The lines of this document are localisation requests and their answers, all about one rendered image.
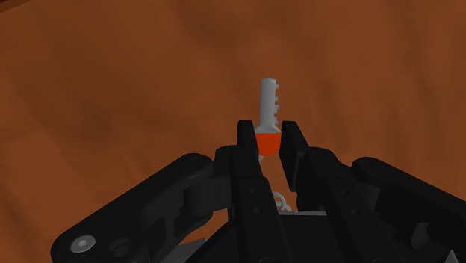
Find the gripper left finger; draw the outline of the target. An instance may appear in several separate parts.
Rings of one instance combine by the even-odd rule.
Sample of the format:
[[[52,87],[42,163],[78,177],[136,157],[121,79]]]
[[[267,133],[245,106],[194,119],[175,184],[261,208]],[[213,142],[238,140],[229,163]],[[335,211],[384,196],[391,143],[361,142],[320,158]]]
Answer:
[[[60,234],[52,263],[292,263],[252,123],[188,153]]]

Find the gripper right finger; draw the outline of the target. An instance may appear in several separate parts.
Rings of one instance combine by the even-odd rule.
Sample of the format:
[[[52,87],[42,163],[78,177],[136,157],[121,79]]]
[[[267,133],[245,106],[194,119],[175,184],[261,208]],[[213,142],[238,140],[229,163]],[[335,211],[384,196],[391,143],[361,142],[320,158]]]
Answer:
[[[377,158],[347,166],[294,121],[281,130],[298,208],[325,211],[346,263],[466,263],[466,201]]]

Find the grey key with orange head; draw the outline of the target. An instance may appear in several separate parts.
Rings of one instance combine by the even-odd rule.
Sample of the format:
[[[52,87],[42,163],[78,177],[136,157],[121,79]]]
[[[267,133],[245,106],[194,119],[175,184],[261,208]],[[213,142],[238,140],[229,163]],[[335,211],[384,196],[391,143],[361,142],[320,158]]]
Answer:
[[[276,116],[279,105],[276,91],[279,85],[274,78],[263,78],[260,83],[259,121],[254,128],[258,147],[258,160],[275,155],[280,148],[281,130]]]

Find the brown fabric bed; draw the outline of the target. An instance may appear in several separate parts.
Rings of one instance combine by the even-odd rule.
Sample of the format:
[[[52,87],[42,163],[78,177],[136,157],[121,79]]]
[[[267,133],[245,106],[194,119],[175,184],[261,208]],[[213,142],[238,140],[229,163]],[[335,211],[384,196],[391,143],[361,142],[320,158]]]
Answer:
[[[466,199],[466,0],[30,0],[0,13],[0,263],[279,119]]]

